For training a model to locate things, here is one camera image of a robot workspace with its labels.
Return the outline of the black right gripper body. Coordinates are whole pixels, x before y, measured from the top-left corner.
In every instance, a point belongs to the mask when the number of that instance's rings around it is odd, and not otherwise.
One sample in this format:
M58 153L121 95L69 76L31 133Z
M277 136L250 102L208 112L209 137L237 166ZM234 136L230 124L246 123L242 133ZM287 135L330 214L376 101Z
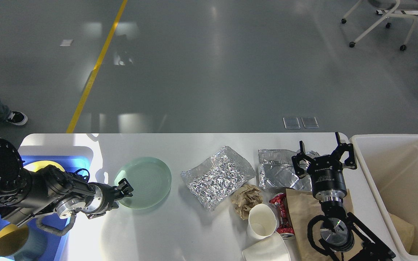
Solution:
M337 166L309 167L312 195L317 200L342 200L347 196L343 169Z

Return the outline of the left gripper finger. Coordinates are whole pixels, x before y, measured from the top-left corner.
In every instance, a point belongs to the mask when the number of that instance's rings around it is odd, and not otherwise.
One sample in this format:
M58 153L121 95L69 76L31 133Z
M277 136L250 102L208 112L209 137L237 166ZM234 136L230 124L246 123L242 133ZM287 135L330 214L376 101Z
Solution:
M121 179L114 188L115 196L133 196L134 188L130 185L126 178Z
M112 209L118 209L120 206L129 207L133 194L123 195L123 194L114 194Z

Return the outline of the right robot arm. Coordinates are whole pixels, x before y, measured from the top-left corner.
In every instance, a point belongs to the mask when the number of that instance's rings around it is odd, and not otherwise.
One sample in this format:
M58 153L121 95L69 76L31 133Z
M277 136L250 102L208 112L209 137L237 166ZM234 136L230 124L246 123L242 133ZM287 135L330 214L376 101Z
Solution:
M343 170L357 168L352 143L341 142L335 133L337 147L328 155L310 157L300 141L300 151L292 156L294 172L300 179L309 176L312 196L320 203L323 214L313 217L307 225L311 247L334 261L343 261L344 253L360 238L362 249L352 261L392 261L396 254L352 212L347 212L343 200L347 187Z

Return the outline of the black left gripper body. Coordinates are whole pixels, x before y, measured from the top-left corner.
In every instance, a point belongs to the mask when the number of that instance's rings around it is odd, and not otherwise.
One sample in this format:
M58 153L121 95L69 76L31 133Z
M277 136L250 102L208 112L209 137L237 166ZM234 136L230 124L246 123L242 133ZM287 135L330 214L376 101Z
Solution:
M110 210L118 209L119 206L116 201L119 197L119 190L117 186L98 182L90 182L89 185L95 190L95 194L88 197L88 205L83 208L83 213L88 219L99 218Z

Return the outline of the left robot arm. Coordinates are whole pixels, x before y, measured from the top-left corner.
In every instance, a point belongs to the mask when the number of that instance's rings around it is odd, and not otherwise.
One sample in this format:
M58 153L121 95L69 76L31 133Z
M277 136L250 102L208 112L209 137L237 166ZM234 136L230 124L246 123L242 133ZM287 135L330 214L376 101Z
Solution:
M132 197L133 187L123 178L116 186L90 182L85 168L75 172L47 165L27 170L9 141L0 138L0 216L17 227L35 219L36 226L55 236L66 235L76 215L98 218L118 208L118 201Z

